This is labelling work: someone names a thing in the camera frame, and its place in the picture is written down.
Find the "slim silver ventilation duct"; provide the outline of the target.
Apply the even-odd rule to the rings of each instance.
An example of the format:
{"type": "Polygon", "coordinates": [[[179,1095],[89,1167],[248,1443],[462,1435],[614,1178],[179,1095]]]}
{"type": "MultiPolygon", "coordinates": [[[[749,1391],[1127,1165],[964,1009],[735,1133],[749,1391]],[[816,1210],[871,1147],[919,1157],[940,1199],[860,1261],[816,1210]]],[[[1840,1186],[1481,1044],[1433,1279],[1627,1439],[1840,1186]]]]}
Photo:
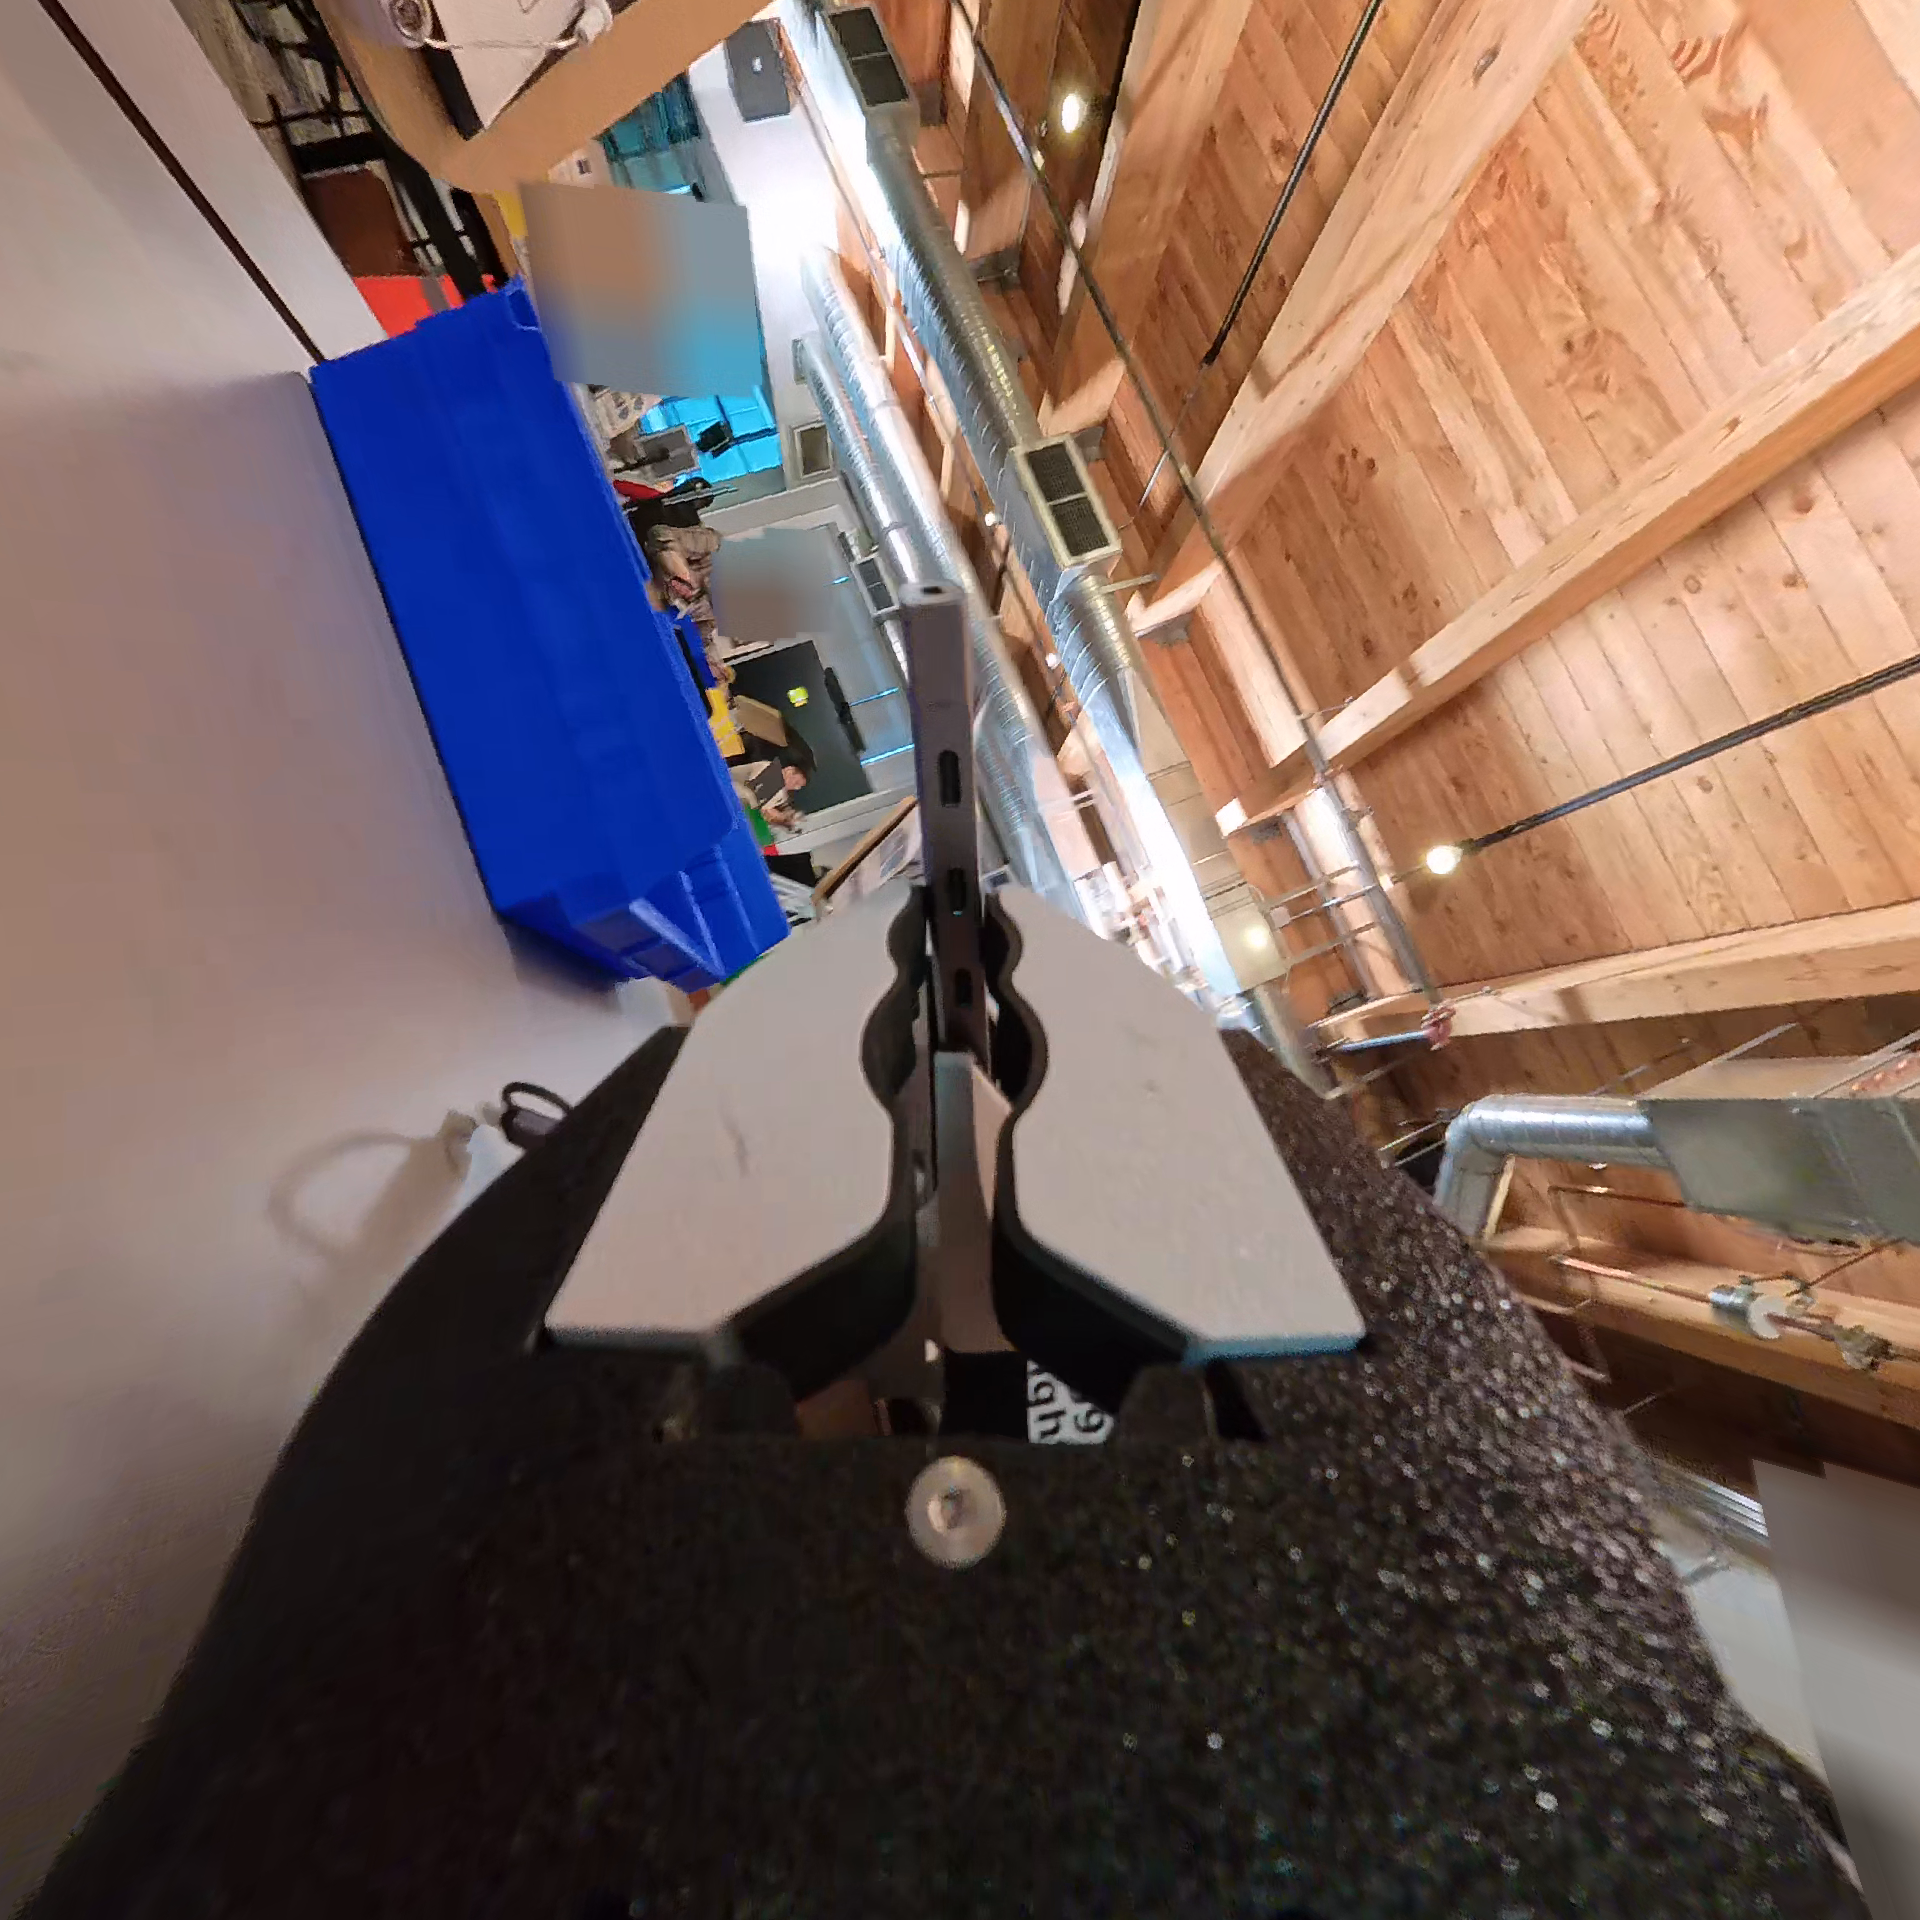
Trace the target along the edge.
{"type": "Polygon", "coordinates": [[[836,259],[806,252],[800,283],[814,319],[805,343],[806,385],[880,562],[899,588],[950,586],[976,613],[972,562],[836,259]]]}

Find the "dark grey usb hub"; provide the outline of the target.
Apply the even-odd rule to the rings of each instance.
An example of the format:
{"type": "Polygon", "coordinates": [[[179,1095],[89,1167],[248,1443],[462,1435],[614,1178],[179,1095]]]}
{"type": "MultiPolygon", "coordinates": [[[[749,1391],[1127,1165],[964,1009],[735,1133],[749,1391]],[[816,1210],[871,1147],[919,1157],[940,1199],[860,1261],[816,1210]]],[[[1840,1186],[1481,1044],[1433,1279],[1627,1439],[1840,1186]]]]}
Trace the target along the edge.
{"type": "Polygon", "coordinates": [[[995,1165],[1005,1099],[992,1081],[980,958],[973,681],[966,605],[949,583],[900,590],[916,750],[925,1014],[912,1126],[919,1174],[916,1331],[941,1413],[1014,1373],[992,1303],[995,1165]]]}

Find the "metal duct elbow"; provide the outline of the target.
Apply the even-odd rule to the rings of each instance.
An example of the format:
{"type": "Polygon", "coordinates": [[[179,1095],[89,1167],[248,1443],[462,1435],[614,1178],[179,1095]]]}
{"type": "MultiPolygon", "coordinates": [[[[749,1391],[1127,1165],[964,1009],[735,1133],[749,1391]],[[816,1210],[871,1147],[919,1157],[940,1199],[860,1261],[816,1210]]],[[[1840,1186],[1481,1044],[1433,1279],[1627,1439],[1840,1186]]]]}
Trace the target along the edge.
{"type": "Polygon", "coordinates": [[[1431,1205],[1470,1244],[1484,1244],[1515,1161],[1669,1171],[1640,1103],[1613,1095],[1486,1095],[1451,1117],[1431,1205]]]}

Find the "large silver ventilation duct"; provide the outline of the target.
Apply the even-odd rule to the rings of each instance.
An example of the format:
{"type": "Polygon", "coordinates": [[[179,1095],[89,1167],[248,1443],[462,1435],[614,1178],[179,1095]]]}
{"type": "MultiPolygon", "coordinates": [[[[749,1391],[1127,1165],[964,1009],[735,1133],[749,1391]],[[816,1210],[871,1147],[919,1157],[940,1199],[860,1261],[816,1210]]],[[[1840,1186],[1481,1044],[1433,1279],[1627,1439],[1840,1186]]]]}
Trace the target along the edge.
{"type": "Polygon", "coordinates": [[[1140,730],[1127,685],[1133,658],[1112,597],[1099,575],[1057,561],[1047,542],[1049,524],[1040,494],[1019,467],[1019,453],[1038,445],[1043,429],[1021,390],[1016,365],[921,181],[908,137],[896,125],[869,116],[867,149],[875,195],[885,205],[878,214],[881,246],[903,313],[943,377],[973,465],[1040,602],[1063,677],[1091,725],[1112,790],[1108,821],[1127,822],[1140,878],[1164,907],[1181,961],[1193,964],[1213,1005],[1229,1027],[1277,1049],[1277,1033],[1262,1002],[1241,989],[1181,837],[1142,765],[1140,730]]]}

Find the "blue plastic bin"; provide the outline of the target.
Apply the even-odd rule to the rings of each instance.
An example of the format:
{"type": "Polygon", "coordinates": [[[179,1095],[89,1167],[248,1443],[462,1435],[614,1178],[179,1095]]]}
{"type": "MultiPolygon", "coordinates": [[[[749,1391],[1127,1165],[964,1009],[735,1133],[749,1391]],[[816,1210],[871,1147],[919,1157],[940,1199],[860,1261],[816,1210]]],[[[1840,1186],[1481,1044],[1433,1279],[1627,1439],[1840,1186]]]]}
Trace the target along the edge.
{"type": "Polygon", "coordinates": [[[493,915],[720,986],[788,923],[521,282],[311,375],[493,915]]]}

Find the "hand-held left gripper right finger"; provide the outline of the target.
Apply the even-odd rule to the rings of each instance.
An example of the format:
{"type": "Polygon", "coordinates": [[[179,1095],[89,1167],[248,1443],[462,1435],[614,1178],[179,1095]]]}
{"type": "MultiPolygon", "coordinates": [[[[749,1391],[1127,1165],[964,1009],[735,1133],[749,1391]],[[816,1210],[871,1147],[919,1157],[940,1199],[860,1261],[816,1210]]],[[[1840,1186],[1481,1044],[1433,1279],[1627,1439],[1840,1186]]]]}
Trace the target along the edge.
{"type": "Polygon", "coordinates": [[[990,902],[999,1329],[1069,1389],[1351,1354],[1355,1298],[1215,1020],[1023,886],[990,902]]]}

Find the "cardboard box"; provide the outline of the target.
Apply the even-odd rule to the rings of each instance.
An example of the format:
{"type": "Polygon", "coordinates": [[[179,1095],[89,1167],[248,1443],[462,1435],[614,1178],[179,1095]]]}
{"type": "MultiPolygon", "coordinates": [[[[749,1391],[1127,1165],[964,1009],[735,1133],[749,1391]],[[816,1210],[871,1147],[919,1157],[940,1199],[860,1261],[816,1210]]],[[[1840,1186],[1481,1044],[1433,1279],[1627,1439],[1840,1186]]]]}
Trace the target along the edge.
{"type": "Polygon", "coordinates": [[[871,831],[814,886],[812,907],[825,918],[873,895],[899,878],[921,876],[921,803],[900,798],[871,831]]]}

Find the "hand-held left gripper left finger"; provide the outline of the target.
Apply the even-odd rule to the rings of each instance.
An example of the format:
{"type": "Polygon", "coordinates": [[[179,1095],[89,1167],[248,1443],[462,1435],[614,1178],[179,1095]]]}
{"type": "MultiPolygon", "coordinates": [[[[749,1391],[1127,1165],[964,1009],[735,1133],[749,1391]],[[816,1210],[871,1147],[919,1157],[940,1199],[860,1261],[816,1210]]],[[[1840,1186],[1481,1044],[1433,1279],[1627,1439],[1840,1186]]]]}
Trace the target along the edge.
{"type": "Polygon", "coordinates": [[[699,1013],[547,1310],[555,1343],[825,1387],[905,1326],[925,954],[924,892],[893,879],[699,1013]]]}

